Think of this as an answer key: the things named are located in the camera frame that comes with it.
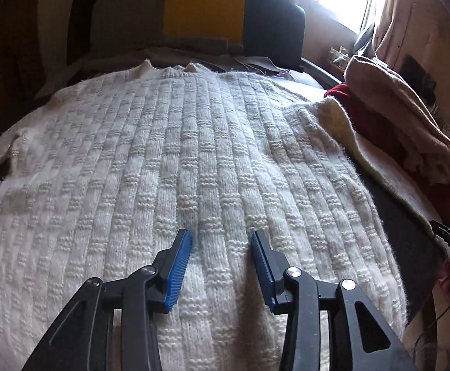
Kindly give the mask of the yellow grey black cushion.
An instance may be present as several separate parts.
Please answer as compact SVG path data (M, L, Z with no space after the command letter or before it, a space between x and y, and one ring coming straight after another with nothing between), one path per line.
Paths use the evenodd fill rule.
M152 45L301 63L305 11L287 0L72 0L66 62Z

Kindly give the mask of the white knitted sweater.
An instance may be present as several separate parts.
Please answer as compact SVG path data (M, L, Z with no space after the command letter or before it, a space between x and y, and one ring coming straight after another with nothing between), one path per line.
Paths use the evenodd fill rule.
M143 63L58 91L0 137L0 370L18 370L87 278L192 252L157 319L166 370L275 370L285 320L249 236L313 278L355 280L396 335L406 294L372 196L320 122L339 112L267 77Z

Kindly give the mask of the grey cloth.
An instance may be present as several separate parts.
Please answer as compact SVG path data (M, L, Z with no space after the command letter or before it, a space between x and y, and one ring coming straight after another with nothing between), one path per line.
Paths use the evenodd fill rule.
M36 98L50 96L60 89L69 85L75 85L84 79L131 69L141 65L146 59L151 62L151 65L159 69L177 65L185 67L190 63L198 63L218 73L244 71L279 77L280 79L293 79L289 70L279 68L268 57L202 54L168 47L151 47L109 58L79 59L74 64L69 65L64 71L57 74L53 79L46 82L46 85L42 86L36 94Z

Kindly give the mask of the red garment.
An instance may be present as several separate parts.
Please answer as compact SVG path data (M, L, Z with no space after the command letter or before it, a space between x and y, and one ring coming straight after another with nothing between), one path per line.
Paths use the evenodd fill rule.
M324 97L334 97L346 111L357 133L378 147L399 165L403 165L406 150L398 140L397 130L386 117L372 110L355 97L348 85L342 83L325 92Z

